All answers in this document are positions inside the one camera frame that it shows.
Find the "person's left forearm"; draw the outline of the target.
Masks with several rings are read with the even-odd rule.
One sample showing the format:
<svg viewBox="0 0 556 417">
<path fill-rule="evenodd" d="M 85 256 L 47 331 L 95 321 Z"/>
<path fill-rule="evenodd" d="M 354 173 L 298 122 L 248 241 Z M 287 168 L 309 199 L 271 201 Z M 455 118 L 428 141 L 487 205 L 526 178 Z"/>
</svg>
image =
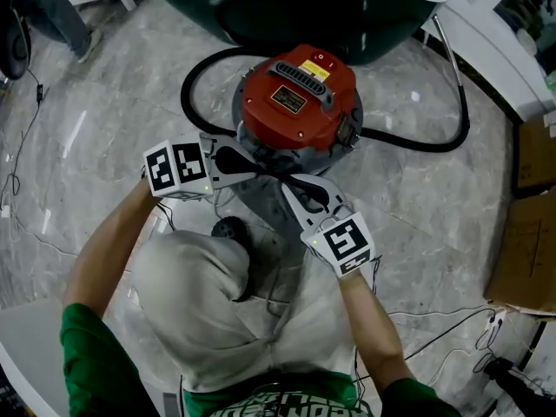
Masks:
<svg viewBox="0 0 556 417">
<path fill-rule="evenodd" d="M 87 240 L 72 268 L 63 305 L 82 304 L 102 317 L 137 239 L 159 199 L 143 178 Z"/>
</svg>

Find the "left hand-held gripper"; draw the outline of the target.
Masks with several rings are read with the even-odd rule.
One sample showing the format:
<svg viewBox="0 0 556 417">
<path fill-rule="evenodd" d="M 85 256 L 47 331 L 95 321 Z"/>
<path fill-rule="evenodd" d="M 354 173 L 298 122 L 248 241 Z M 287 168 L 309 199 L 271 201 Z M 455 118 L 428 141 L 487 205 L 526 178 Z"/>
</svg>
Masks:
<svg viewBox="0 0 556 417">
<path fill-rule="evenodd" d="M 182 201 L 209 197 L 213 189 L 267 174 L 236 139 L 203 133 L 201 141 L 198 132 L 160 142 L 143 153 L 143 163 L 154 197 Z"/>
</svg>

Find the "person's beige trousers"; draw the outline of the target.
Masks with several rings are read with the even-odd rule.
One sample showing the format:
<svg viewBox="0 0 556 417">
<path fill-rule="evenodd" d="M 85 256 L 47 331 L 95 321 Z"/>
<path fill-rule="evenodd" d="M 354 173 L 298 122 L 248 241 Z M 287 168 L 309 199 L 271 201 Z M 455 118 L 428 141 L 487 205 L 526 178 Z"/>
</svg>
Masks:
<svg viewBox="0 0 556 417">
<path fill-rule="evenodd" d="M 248 265 L 238 243 L 189 231 L 159 235 L 137 252 L 140 305 L 185 390 L 212 393 L 272 370 L 350 378 L 354 342 L 332 271 L 306 257 L 285 315 L 264 314 L 265 329 L 237 303 Z"/>
</svg>

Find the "person's right forearm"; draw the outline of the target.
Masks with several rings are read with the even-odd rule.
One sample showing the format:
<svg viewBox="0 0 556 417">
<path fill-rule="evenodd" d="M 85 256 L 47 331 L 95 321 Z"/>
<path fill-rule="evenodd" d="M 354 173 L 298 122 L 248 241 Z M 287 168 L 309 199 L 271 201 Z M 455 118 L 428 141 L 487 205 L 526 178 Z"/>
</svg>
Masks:
<svg viewBox="0 0 556 417">
<path fill-rule="evenodd" d="M 378 392 L 414 376 L 404 360 L 399 334 L 359 269 L 339 279 L 354 344 Z"/>
</svg>

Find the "dark glass window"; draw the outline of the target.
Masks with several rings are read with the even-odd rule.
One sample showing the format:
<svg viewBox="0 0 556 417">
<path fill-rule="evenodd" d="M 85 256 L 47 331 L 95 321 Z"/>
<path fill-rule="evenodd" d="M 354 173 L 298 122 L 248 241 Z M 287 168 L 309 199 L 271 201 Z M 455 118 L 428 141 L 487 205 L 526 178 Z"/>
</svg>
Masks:
<svg viewBox="0 0 556 417">
<path fill-rule="evenodd" d="M 495 13 L 544 67 L 556 56 L 556 0 L 501 0 Z"/>
</svg>

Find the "large cardboard box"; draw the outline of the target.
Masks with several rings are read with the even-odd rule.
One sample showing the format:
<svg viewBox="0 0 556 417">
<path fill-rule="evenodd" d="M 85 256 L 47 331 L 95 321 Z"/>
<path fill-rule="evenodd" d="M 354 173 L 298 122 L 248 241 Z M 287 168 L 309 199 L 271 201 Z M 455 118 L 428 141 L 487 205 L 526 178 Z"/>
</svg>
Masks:
<svg viewBox="0 0 556 417">
<path fill-rule="evenodd" d="M 556 187 L 512 203 L 484 297 L 556 315 Z"/>
</svg>

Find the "green bathtub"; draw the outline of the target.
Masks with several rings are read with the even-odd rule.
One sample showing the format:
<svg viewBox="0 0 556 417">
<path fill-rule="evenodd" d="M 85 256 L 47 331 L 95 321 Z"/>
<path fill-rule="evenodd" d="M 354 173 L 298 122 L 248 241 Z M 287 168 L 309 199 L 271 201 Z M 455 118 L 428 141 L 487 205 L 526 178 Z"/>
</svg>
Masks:
<svg viewBox="0 0 556 417">
<path fill-rule="evenodd" d="M 371 63 L 410 37 L 445 0 L 166 0 L 224 42 L 285 52 L 301 43 L 348 65 Z"/>
</svg>

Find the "person's left black shoe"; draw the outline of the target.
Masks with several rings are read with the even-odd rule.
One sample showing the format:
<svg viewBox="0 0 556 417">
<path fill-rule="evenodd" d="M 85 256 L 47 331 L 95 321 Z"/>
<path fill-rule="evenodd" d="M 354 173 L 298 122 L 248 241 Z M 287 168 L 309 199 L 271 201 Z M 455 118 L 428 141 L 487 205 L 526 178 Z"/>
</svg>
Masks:
<svg viewBox="0 0 556 417">
<path fill-rule="evenodd" d="M 245 222 L 236 216 L 219 220 L 211 230 L 212 242 L 231 255 L 249 255 L 251 238 Z"/>
</svg>

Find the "white bathtub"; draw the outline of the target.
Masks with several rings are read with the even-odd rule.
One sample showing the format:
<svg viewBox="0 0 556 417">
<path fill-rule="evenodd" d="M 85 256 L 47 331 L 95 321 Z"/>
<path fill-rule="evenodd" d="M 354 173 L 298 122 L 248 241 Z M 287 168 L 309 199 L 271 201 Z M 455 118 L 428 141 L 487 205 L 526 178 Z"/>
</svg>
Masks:
<svg viewBox="0 0 556 417">
<path fill-rule="evenodd" d="M 0 310 L 0 366 L 38 417 L 69 417 L 59 341 L 62 306 L 42 299 Z"/>
</svg>

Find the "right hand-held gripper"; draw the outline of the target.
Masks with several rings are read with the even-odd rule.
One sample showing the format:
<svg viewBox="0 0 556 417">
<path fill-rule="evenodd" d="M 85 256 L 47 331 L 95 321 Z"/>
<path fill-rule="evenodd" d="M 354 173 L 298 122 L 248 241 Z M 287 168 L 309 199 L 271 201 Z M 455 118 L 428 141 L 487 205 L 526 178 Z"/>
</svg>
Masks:
<svg viewBox="0 0 556 417">
<path fill-rule="evenodd" d="M 317 175 L 288 175 L 281 191 L 304 231 L 301 240 L 337 278 L 352 274 L 375 258 L 374 240 L 360 212 L 340 220 L 332 216 L 324 219 L 347 200 L 334 182 Z"/>
</svg>

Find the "person's green shirt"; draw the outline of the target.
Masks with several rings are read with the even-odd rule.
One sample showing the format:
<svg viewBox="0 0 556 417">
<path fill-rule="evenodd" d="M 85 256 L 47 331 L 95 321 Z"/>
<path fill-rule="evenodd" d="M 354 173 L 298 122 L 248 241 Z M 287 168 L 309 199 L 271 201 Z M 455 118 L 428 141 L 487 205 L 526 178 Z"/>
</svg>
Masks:
<svg viewBox="0 0 556 417">
<path fill-rule="evenodd" d="M 136 368 L 103 321 L 81 304 L 62 314 L 60 342 L 71 417 L 157 417 Z M 184 391 L 186 417 L 461 417 L 436 392 L 412 379 L 382 394 L 381 415 L 356 398 L 339 373 L 268 372 L 213 393 Z"/>
</svg>

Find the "red vacuum cleaner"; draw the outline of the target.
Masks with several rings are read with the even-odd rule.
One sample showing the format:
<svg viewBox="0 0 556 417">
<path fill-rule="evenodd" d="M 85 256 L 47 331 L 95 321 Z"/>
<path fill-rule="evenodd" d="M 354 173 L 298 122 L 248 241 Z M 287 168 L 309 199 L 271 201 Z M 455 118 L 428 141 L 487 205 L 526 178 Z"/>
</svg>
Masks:
<svg viewBox="0 0 556 417">
<path fill-rule="evenodd" d="M 236 139 L 265 169 L 325 174 L 361 137 L 354 72 L 309 44 L 271 57 L 242 79 L 232 102 Z"/>
</svg>

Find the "white power strip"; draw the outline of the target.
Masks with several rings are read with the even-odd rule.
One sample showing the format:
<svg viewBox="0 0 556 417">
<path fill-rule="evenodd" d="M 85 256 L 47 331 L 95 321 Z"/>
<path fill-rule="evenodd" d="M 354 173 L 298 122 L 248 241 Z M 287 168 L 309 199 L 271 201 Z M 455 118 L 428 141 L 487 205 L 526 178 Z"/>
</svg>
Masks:
<svg viewBox="0 0 556 417">
<path fill-rule="evenodd" d="M 499 330 L 506 318 L 506 313 L 505 309 L 500 309 L 489 316 L 486 321 L 485 331 L 489 333 L 493 330 Z"/>
</svg>

